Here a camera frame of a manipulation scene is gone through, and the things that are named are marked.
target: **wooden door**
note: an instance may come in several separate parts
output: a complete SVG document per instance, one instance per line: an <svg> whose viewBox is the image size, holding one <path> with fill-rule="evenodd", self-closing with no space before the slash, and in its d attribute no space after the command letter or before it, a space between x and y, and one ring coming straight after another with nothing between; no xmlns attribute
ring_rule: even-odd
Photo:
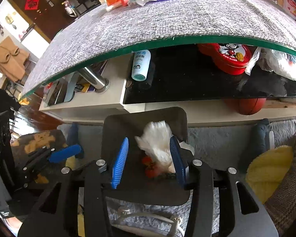
<svg viewBox="0 0 296 237"><path fill-rule="evenodd" d="M66 13L65 7L62 5L63 0L39 0L38 8L34 10L25 9L27 0L13 0L13 2L51 40L75 19Z"/></svg>

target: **gray carpet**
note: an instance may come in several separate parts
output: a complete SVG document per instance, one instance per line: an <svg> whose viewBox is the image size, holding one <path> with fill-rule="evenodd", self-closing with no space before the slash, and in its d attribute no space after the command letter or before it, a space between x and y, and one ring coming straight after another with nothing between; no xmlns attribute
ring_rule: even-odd
<svg viewBox="0 0 296 237"><path fill-rule="evenodd" d="M69 124L64 124L58 128L67 136L69 127ZM213 168L225 170L230 166L237 166L239 156L242 151L245 151L246 144L248 143L251 127L251 125L244 125L188 128L188 139L189 143L195 148L196 157L201 158ZM291 145L292 136L296 132L296 120L273 122L270 124L269 128L274 132L275 147L284 144ZM100 158L101 137L101 126L79 126L79 140L85 152L85 158L77 160L79 166ZM116 212L120 205L126 205L130 208L131 212L151 212L168 217L171 215L179 215L183 218L181 227L185 230L191 205L191 197L186 204L174 207L135 204L111 198L107 198L107 204L110 220L117 218ZM126 220L126 224L133 223L150 225L166 231L170 229L168 224L147 217L133 217ZM218 227L219 197L218 190L215 189L212 232L217 232Z"/></svg>
<svg viewBox="0 0 296 237"><path fill-rule="evenodd" d="M296 22L272 0L168 0L103 13L105 6L88 12L52 40L22 95L78 68L156 47L229 42L296 55Z"/></svg>

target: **yellow cloth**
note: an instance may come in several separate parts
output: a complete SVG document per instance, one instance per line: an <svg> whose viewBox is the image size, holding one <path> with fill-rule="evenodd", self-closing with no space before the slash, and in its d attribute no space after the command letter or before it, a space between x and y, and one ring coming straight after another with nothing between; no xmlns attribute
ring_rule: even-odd
<svg viewBox="0 0 296 237"><path fill-rule="evenodd" d="M248 167L245 180L264 204L282 182L293 161L293 148L280 146L255 158Z"/></svg>
<svg viewBox="0 0 296 237"><path fill-rule="evenodd" d="M77 164L76 164L76 157L75 156L71 156L66 160L66 166L70 167L72 170L75 170L77 168Z"/></svg>
<svg viewBox="0 0 296 237"><path fill-rule="evenodd" d="M79 213L78 214L78 235L80 237L85 237L84 233L84 215Z"/></svg>
<svg viewBox="0 0 296 237"><path fill-rule="evenodd" d="M21 98L21 93L18 96L18 101L21 105L29 105L30 104L30 102L27 100L27 98L24 98L23 100L20 100L20 98Z"/></svg>

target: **blue gripper pad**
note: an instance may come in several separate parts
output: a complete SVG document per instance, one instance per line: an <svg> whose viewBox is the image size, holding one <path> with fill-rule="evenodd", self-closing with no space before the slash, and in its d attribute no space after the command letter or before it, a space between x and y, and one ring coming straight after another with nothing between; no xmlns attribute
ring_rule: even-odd
<svg viewBox="0 0 296 237"><path fill-rule="evenodd" d="M68 146L61 149L60 151L53 152L48 158L48 161L51 163L58 163L62 160L65 160L71 156L77 155L81 152L81 147L78 144Z"/></svg>
<svg viewBox="0 0 296 237"><path fill-rule="evenodd" d="M175 136L170 138L170 153L176 173L176 179L179 185L184 188L186 181L185 181L185 168L183 165L183 161L181 155L179 153L179 149L181 149L178 140Z"/></svg>
<svg viewBox="0 0 296 237"><path fill-rule="evenodd" d="M113 166L111 186L116 189L121 181L128 154L128 138L125 137Z"/></svg>

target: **metal screw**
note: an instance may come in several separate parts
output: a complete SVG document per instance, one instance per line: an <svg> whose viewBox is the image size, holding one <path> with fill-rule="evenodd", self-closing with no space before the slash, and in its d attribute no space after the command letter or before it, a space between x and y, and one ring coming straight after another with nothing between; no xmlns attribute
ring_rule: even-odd
<svg viewBox="0 0 296 237"><path fill-rule="evenodd" d="M62 173L63 174L68 174L69 171L70 171L70 168L68 168L67 166L65 166L65 167L62 168Z"/></svg>
<svg viewBox="0 0 296 237"><path fill-rule="evenodd" d="M98 160L98 161L96 162L96 164L97 164L98 166L102 166L102 165L105 164L105 160Z"/></svg>
<svg viewBox="0 0 296 237"><path fill-rule="evenodd" d="M234 174L236 174L237 170L233 167L230 167L230 168L228 168L228 172L234 175Z"/></svg>
<svg viewBox="0 0 296 237"><path fill-rule="evenodd" d="M201 166L201 165L203 164L203 162L200 161L200 160L193 160L193 164L194 164L195 166Z"/></svg>

